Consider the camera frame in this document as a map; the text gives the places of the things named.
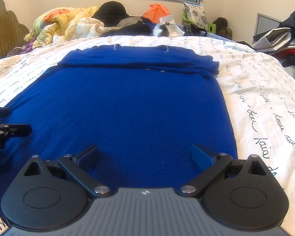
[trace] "orange plastic bag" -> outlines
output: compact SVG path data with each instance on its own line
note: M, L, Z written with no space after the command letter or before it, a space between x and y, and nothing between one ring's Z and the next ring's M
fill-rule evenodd
M143 14L143 17L148 18L153 23L159 23L159 18L168 16L169 9L167 9L164 5L154 3L150 5L151 9L149 9L146 13Z

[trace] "blue knit garment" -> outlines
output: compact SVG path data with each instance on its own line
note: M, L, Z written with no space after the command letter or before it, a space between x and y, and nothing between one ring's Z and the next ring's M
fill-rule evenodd
M217 73L212 57L178 47L112 45L68 53L0 119L33 128L0 150L0 201L33 154L53 160L96 144L101 156L88 173L113 189L180 187L201 172L191 157L193 143L236 158Z

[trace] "floral pillow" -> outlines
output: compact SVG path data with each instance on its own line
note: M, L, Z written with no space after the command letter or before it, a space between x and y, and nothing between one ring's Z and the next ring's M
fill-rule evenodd
M208 21L205 15L204 5L195 5L184 2L184 6L187 19L194 21L198 27L208 30Z

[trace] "gray cloth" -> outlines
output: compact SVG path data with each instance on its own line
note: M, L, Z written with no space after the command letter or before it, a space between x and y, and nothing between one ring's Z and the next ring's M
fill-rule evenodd
M288 49L295 49L295 38L291 39L287 44L283 45L282 48L279 48L278 50L274 51L274 52L267 52L267 54L269 55L273 55L275 53L284 51L284 50L288 50Z
M142 21L141 17L129 17L129 18L125 18L120 20L120 22L118 23L117 27L126 27L126 26L131 26L136 24L138 21Z
M252 45L258 52L275 52L292 39L289 28L272 29Z
M16 47L13 50L9 51L6 57L19 55L22 51L23 49L21 47Z

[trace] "bolt head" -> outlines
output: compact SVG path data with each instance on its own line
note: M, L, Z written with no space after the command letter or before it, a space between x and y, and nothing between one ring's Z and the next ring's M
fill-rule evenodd
M192 185L184 185L183 187L180 188L180 190L185 193L185 194L192 194L194 193L197 189L192 186Z
M94 191L97 194L107 194L109 193L110 189L107 186L97 186Z

